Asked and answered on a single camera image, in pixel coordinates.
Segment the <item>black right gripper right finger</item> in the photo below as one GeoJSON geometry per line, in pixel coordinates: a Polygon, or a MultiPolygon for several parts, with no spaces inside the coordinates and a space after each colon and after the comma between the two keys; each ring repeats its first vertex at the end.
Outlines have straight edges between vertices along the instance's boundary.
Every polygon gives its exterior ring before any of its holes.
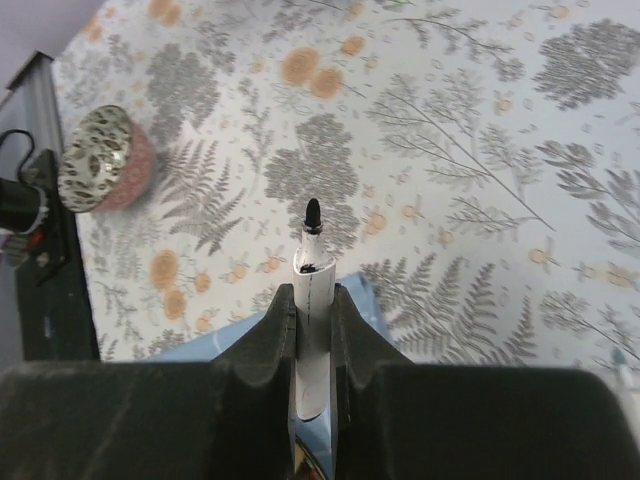
{"type": "Polygon", "coordinates": [[[338,287],[331,311],[337,479],[621,479],[625,416],[578,369],[416,364],[338,287]]]}

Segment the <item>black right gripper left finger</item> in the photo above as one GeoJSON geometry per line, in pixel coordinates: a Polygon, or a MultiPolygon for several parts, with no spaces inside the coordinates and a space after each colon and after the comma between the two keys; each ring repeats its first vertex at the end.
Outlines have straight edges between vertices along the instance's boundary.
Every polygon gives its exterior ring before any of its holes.
{"type": "Polygon", "coordinates": [[[208,362],[29,362],[1,377],[5,479],[286,479],[293,289],[208,362]]]}

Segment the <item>black white marker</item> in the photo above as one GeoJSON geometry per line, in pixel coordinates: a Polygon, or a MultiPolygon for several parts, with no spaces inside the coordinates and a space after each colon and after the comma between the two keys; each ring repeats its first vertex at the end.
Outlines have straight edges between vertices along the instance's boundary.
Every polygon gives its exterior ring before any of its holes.
{"type": "Polygon", "coordinates": [[[330,395],[330,313],[336,260],[325,248],[320,203],[309,200],[301,243],[292,264],[296,306],[295,409],[309,422],[321,415],[330,395]]]}

